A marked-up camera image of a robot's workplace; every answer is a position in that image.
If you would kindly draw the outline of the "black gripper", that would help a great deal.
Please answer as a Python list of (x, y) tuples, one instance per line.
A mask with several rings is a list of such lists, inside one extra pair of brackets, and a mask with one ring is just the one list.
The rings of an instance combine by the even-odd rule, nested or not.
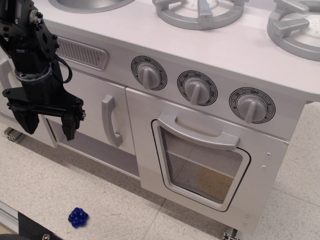
[(39, 114), (60, 117), (66, 139), (74, 140), (80, 121), (86, 116), (82, 109), (84, 101), (67, 92), (55, 74), (21, 84), (21, 87), (5, 89), (2, 94), (24, 131), (34, 134), (40, 122)]

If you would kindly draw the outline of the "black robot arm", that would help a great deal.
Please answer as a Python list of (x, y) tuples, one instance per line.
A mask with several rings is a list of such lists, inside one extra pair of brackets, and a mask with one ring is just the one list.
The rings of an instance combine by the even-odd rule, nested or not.
[(84, 102), (65, 90), (73, 72), (69, 69), (63, 79), (60, 64), (67, 63), (56, 54), (58, 37), (49, 31), (33, 1), (0, 2), (0, 47), (12, 60), (15, 77), (22, 84), (2, 92), (17, 122), (33, 134), (39, 115), (59, 117), (66, 139), (73, 140), (86, 116)]

